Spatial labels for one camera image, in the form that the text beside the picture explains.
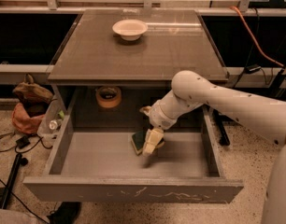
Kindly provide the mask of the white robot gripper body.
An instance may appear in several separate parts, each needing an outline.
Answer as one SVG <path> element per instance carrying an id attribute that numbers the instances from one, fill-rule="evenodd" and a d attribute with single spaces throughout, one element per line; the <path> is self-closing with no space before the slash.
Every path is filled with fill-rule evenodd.
<path id="1" fill-rule="evenodd" d="M 158 100 L 151 106 L 149 119 L 155 128 L 170 129 L 178 120 L 178 105 L 173 101 Z"/>

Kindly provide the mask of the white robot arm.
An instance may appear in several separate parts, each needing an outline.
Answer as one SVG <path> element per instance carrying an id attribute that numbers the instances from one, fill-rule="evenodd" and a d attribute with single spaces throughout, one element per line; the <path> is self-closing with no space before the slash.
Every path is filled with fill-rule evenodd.
<path id="1" fill-rule="evenodd" d="M 200 105 L 209 105 L 263 138 L 282 146 L 269 177 L 262 224 L 286 224 L 286 102 L 216 86 L 192 71 L 180 71 L 171 91 L 143 107 L 153 128 L 147 131 L 143 154 L 149 156 L 178 118 Z"/>

